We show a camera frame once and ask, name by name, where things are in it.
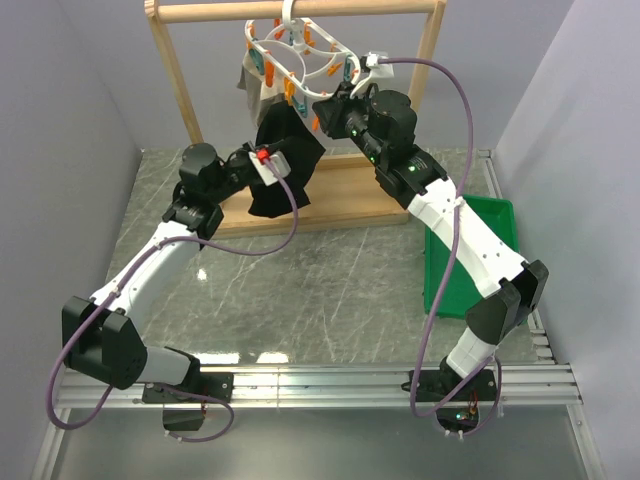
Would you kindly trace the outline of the white plastic clip hanger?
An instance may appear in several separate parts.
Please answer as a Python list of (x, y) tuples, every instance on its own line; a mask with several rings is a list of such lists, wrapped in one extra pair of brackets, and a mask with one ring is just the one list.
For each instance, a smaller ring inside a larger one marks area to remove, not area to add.
[(328, 99), (344, 83), (353, 89), (352, 74), (359, 56), (308, 17), (296, 18), (293, 1), (285, 1), (281, 16), (260, 36), (256, 21), (244, 24), (247, 50), (270, 86), (275, 71), (296, 86), (295, 95), (315, 102)]

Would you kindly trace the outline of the black underwear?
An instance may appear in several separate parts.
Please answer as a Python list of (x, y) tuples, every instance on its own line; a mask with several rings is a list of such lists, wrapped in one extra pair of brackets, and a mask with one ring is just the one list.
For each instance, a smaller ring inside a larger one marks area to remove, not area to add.
[[(286, 101), (271, 105), (256, 134), (259, 147), (275, 144), (286, 159), (291, 172), (285, 181), (299, 209), (310, 204), (305, 187), (325, 148), (307, 129), (298, 113)], [(291, 203), (278, 182), (272, 186), (250, 187), (253, 198), (248, 213), (256, 217), (277, 218), (292, 212)]]

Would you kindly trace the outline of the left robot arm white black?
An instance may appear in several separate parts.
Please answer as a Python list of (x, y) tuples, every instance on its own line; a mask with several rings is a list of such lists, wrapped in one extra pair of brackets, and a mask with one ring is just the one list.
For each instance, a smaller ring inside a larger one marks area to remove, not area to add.
[(209, 241), (223, 219), (221, 204), (249, 186), (276, 183), (265, 152), (243, 146), (228, 159), (207, 143), (188, 147), (172, 202), (150, 240), (90, 298), (71, 298), (62, 310), (64, 364), (113, 388), (166, 384), (178, 401), (202, 388), (200, 362), (176, 349), (150, 347), (140, 329), (171, 278)]

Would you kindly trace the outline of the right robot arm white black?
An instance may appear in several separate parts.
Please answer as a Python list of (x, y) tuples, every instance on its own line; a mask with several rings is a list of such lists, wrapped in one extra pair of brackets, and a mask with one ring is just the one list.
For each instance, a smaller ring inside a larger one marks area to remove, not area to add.
[(445, 169), (414, 140), (417, 115), (407, 95), (393, 90), (355, 96), (338, 90), (313, 106), (332, 139), (350, 139), (375, 168), (381, 188), (449, 248), (443, 277), (460, 263), (481, 299), (465, 313), (466, 328), (427, 382), (412, 373), (410, 401), (460, 400), (502, 340), (536, 309), (549, 277), (502, 241), (458, 192)]

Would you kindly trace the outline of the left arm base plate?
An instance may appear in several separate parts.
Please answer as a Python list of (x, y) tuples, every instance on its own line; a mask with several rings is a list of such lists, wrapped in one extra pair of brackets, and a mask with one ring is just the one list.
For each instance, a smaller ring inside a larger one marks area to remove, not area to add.
[(203, 402), (203, 397), (229, 402), (234, 386), (231, 372), (200, 372), (185, 385), (167, 385), (159, 382), (144, 387), (145, 404), (174, 404), (189, 401)]

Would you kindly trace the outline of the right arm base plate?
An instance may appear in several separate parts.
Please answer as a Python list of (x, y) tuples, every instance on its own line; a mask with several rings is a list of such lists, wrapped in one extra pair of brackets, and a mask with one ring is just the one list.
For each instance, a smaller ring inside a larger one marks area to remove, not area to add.
[[(417, 382), (416, 402), (437, 403), (448, 395), (462, 378), (441, 370), (422, 370)], [(471, 378), (453, 397), (452, 401), (493, 401), (497, 397), (497, 381), (491, 370), (482, 370)]]

